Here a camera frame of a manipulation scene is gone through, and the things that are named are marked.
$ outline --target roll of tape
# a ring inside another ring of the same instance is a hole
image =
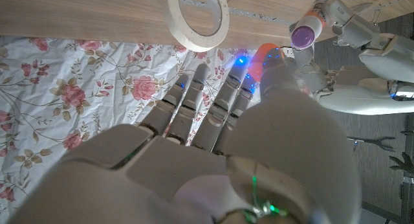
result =
[[[230,16],[227,0],[206,0],[213,11],[213,34],[203,36],[194,31],[182,16],[180,0],[163,0],[164,17],[175,39],[189,50],[205,52],[218,46],[226,37]]]

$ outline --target white fabric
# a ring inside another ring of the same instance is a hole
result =
[[[192,140],[235,57],[253,53],[0,37],[0,223],[66,151],[117,124],[139,123],[179,75],[207,63]]]

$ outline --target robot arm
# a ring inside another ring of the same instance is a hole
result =
[[[405,113],[414,110],[414,41],[393,34],[380,34],[377,26],[356,15],[340,0],[328,0],[323,12],[333,23],[332,30],[342,45],[349,45],[362,52],[359,57],[366,67],[344,67],[333,83],[320,90],[321,77],[309,60],[311,69],[301,76],[323,107],[336,111],[362,115]],[[302,60],[305,53],[295,53]]]
[[[254,83],[237,59],[188,147],[207,66],[181,76],[138,127],[64,155],[10,223],[356,223],[352,149],[279,55],[266,55],[262,102],[248,109]]]

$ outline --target orange part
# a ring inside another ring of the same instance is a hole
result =
[[[277,47],[278,46],[273,43],[265,43],[260,46],[257,52],[254,54],[251,64],[248,67],[248,73],[255,81],[260,82],[261,75],[263,74],[263,61],[265,60],[266,54],[270,50]]]

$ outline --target wooden surface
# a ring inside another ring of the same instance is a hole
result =
[[[407,14],[396,19],[380,23],[382,32],[398,34],[407,38],[413,36],[414,14]],[[338,70],[342,65],[362,65],[358,59],[359,51],[350,47],[335,47],[333,39],[315,44],[315,61],[326,69]],[[358,168],[362,179],[363,200],[376,207],[396,215],[401,215],[402,201],[400,185],[403,173],[389,169],[394,164],[389,155],[402,158],[405,149],[404,130],[405,114],[362,116],[330,111],[339,121],[349,136],[375,138],[382,136],[396,137],[388,141],[396,149],[395,153],[381,150],[372,144],[360,143],[355,151]]]
[[[230,29],[220,47],[257,48],[266,42],[290,45],[286,22],[300,19],[313,1],[228,0],[231,8],[274,17],[278,22],[231,14]],[[349,6],[373,3],[362,12],[371,20],[374,8],[396,0],[343,1]],[[412,11],[413,0],[397,1],[384,8],[379,20]],[[183,12],[195,29],[211,28],[205,8],[186,6]],[[160,0],[0,0],[0,35],[177,44],[164,22]],[[331,36],[326,32],[320,39]]]

